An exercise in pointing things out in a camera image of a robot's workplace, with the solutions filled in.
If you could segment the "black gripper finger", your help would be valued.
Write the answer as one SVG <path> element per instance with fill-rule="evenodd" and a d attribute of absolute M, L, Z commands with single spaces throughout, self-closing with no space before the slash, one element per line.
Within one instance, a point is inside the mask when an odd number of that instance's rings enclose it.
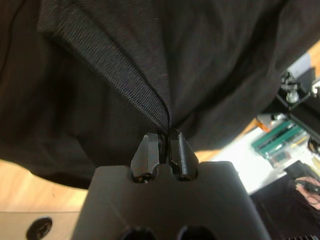
<path fill-rule="evenodd" d="M 193 181 L 198 175 L 199 160 L 183 134 L 173 129 L 169 133 L 169 160 L 173 175 L 179 181 Z"/>
<path fill-rule="evenodd" d="M 160 164 L 157 134 L 144 135 L 130 163 L 132 179 L 136 183 L 150 183 L 156 178 Z"/>

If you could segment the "bystander hand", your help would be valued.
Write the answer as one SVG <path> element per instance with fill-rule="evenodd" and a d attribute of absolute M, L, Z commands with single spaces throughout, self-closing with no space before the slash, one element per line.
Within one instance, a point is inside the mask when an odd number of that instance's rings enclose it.
<path fill-rule="evenodd" d="M 295 180 L 295 189 L 316 210 L 320 210 L 320 182 L 310 176 L 304 176 Z"/>

